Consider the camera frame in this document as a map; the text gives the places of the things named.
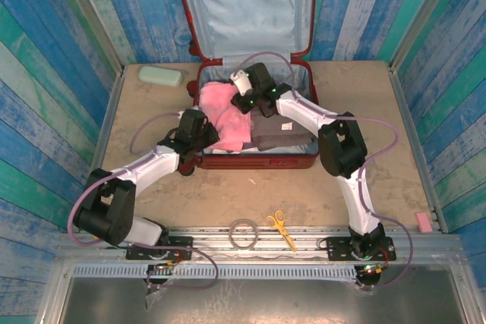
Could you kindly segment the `pink towel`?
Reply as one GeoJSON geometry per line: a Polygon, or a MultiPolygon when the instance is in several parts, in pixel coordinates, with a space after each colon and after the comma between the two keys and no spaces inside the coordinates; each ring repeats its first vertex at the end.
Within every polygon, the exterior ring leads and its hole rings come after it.
{"type": "Polygon", "coordinates": [[[242,114],[232,104],[237,93],[236,86],[217,81],[206,83],[200,89],[198,105],[219,136],[219,141],[210,149],[240,152],[246,143],[251,142],[250,115],[242,114]]]}

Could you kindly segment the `grey towel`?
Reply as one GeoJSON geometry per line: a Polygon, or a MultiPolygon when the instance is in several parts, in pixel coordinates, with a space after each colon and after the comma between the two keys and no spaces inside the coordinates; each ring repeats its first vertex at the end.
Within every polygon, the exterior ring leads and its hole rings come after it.
{"type": "Polygon", "coordinates": [[[251,142],[260,151],[309,144],[314,135],[299,123],[281,115],[266,118],[260,109],[251,111],[251,142]]]}

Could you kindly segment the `red hard-shell suitcase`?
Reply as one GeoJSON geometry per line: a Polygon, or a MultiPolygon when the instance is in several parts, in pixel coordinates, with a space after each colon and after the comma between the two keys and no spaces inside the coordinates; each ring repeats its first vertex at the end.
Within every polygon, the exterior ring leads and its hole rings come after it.
{"type": "MultiPolygon", "coordinates": [[[[182,0],[193,39],[191,53],[202,58],[188,84],[194,107],[211,81],[230,83],[231,73],[262,62],[277,83],[287,83],[306,99],[317,93],[309,64],[315,0],[182,0]]],[[[238,155],[203,154],[205,169],[305,169],[318,155],[317,139],[305,145],[238,155]]]]}

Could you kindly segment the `pale green glasses case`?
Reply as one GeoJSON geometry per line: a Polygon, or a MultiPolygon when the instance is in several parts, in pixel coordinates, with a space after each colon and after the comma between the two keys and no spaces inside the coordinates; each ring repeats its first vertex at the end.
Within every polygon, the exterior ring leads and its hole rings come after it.
{"type": "Polygon", "coordinates": [[[183,76],[180,71],[145,65],[140,68],[138,77],[140,81],[165,87],[178,87],[183,76]]]}

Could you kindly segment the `clear tape roll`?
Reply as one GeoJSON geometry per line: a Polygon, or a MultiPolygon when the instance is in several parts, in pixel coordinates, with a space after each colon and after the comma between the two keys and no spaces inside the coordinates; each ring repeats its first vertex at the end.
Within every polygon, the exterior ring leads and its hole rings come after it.
{"type": "Polygon", "coordinates": [[[258,227],[257,227],[256,223],[251,221],[250,219],[236,219],[229,227],[228,239],[229,239],[229,242],[232,245],[232,247],[235,248],[236,250],[252,250],[256,246],[256,244],[259,240],[258,227]],[[240,225],[247,225],[247,226],[251,227],[254,231],[253,241],[246,246],[242,246],[240,244],[237,244],[235,242],[235,239],[232,236],[235,229],[240,225]]]}

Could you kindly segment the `small LED circuit board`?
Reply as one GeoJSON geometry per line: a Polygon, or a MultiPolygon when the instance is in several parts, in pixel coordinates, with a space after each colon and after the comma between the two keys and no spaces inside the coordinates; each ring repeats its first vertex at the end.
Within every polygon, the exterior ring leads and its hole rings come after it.
{"type": "Polygon", "coordinates": [[[146,278],[144,279],[147,289],[160,289],[168,281],[168,279],[164,278],[164,276],[170,277],[176,266],[177,264],[173,261],[149,265],[147,267],[146,278]]]}
{"type": "Polygon", "coordinates": [[[385,266],[380,263],[355,266],[356,283],[362,288],[373,288],[380,281],[385,266]]]}

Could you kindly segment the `grey steel sheet panel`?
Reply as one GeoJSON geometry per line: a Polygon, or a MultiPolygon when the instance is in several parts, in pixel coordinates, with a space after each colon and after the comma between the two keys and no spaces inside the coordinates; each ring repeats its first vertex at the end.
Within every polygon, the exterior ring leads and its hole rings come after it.
{"type": "Polygon", "coordinates": [[[413,269],[363,291],[343,282],[222,280],[148,293],[137,279],[76,278],[61,324],[465,324],[445,271],[413,269]]]}

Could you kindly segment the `pink rectangular block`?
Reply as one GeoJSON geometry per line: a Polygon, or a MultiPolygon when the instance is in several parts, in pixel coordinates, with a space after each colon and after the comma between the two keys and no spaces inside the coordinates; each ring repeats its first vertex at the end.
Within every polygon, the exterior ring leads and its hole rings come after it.
{"type": "Polygon", "coordinates": [[[422,234],[431,233],[433,231],[431,221],[426,212],[417,212],[415,214],[418,229],[422,234]]]}

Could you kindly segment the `aluminium mounting rail frame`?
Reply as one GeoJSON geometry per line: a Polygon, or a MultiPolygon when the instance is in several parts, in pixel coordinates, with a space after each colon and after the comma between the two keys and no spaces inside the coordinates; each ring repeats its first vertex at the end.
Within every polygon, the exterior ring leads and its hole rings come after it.
{"type": "MultiPolygon", "coordinates": [[[[328,260],[325,239],[346,236],[345,227],[291,226],[287,228],[297,250],[292,252],[274,229],[259,227],[259,238],[254,248],[238,250],[229,241],[229,228],[177,228],[172,236],[192,237],[193,247],[211,256],[217,263],[324,263],[328,260]]],[[[442,263],[465,257],[459,236],[439,231],[420,233],[409,229],[414,247],[413,263],[442,263]]],[[[100,243],[91,247],[76,245],[62,234],[56,244],[55,258],[106,263],[125,260],[126,249],[100,243]]]]}

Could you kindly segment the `yellow-handled scissors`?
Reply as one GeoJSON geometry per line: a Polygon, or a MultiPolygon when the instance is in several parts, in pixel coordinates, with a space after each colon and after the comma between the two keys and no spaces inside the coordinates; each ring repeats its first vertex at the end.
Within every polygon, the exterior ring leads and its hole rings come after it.
{"type": "Polygon", "coordinates": [[[295,252],[296,246],[292,238],[290,237],[289,233],[287,232],[285,228],[285,221],[286,221],[286,216],[285,213],[282,210],[276,210],[274,214],[268,215],[265,218],[266,224],[270,228],[276,229],[280,235],[282,236],[282,239],[285,241],[287,246],[292,252],[295,252]]]}

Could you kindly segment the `aluminium frame post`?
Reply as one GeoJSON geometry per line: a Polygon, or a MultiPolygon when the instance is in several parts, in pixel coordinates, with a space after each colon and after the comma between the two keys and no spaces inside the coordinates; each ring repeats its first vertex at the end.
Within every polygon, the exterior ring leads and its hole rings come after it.
{"type": "Polygon", "coordinates": [[[439,1],[440,0],[423,0],[421,3],[409,28],[405,32],[390,60],[389,67],[393,73],[398,72],[439,1]]]}
{"type": "Polygon", "coordinates": [[[81,12],[85,16],[87,23],[90,25],[96,40],[106,55],[109,64],[116,74],[123,72],[124,66],[120,61],[117,51],[106,31],[105,25],[96,9],[94,0],[76,0],[81,12]]]}

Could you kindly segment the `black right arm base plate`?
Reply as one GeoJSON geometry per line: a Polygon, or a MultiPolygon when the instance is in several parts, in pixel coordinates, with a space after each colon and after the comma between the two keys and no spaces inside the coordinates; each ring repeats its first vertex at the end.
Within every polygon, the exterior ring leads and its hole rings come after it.
{"type": "Polygon", "coordinates": [[[374,248],[362,255],[352,246],[351,237],[328,237],[326,249],[329,261],[396,261],[396,250],[391,237],[384,237],[374,248]]]}

